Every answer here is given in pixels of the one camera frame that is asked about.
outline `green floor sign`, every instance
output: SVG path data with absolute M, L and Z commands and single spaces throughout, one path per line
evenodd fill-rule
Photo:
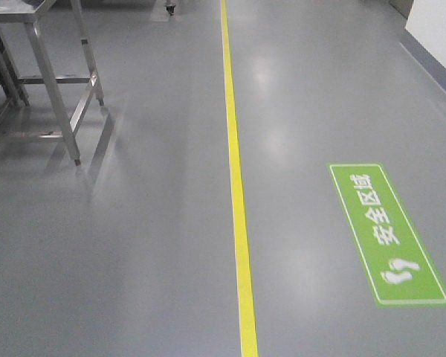
M 446 305 L 446 289 L 380 164 L 330 164 L 378 304 Z

